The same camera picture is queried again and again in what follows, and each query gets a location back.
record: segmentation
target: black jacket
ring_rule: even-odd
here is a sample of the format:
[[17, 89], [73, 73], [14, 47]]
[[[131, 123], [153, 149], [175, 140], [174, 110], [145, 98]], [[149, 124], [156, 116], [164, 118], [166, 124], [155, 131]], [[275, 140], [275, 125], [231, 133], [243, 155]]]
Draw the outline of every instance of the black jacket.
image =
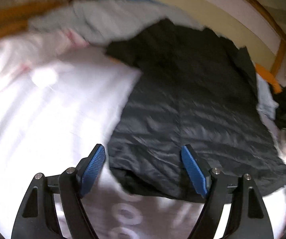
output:
[[203, 202], [182, 165], [185, 144], [227, 175], [250, 173], [263, 196], [286, 184], [286, 165], [256, 111], [246, 48], [165, 19], [111, 43], [107, 54], [143, 72], [107, 147], [129, 192]]

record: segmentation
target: wooden bed frame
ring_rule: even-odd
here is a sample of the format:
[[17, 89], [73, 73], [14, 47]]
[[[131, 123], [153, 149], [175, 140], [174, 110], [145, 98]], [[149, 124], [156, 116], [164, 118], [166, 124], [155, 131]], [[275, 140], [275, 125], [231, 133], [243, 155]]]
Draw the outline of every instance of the wooden bed frame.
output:
[[[276, 76], [286, 55], [286, 34], [276, 23], [270, 13], [257, 0], [246, 1], [248, 1], [267, 20], [281, 38], [275, 62], [271, 68], [271, 73]], [[56, 1], [31, 2], [0, 10], [0, 38], [27, 30], [28, 19], [30, 17], [41, 15], [63, 5], [65, 4]]]

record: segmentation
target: white bedding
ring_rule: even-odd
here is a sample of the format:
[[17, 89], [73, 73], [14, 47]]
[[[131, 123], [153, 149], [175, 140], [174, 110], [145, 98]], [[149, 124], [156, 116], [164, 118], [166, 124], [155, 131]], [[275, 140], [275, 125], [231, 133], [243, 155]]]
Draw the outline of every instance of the white bedding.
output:
[[[0, 94], [0, 232], [6, 239], [33, 176], [60, 174], [76, 166], [95, 144], [106, 145], [140, 76], [93, 47], [53, 63], [68, 71], [51, 87], [37, 87], [24, 74]], [[59, 196], [55, 201], [63, 235], [71, 238]], [[264, 202], [278, 238], [286, 221], [285, 190], [266, 196]], [[203, 206], [129, 195], [107, 165], [82, 203], [100, 239], [122, 234], [133, 239], [187, 238]], [[226, 204], [215, 238], [223, 235], [229, 209]]]

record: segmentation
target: gray fabric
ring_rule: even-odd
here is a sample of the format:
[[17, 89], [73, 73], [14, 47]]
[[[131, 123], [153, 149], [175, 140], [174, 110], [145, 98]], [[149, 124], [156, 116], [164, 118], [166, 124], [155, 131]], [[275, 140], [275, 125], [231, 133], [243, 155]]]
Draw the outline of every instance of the gray fabric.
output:
[[257, 110], [274, 120], [276, 117], [275, 111], [279, 104], [273, 100], [268, 83], [259, 74], [256, 74], [256, 77], [258, 90]]
[[54, 10], [29, 20], [29, 29], [52, 31], [72, 28], [92, 44], [134, 37], [145, 27], [169, 18], [174, 24], [202, 29], [203, 26], [176, 7], [148, 1], [88, 0]]

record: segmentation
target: yellow panel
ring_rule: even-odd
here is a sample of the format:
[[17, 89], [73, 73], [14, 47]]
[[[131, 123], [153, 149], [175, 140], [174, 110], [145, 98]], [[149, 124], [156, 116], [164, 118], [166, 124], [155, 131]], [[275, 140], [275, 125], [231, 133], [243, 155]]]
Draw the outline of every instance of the yellow panel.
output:
[[217, 6], [205, 0], [158, 1], [183, 9], [201, 24], [231, 39], [236, 46], [246, 46], [253, 61], [264, 66], [267, 70], [272, 68], [275, 55], [271, 50], [248, 28]]

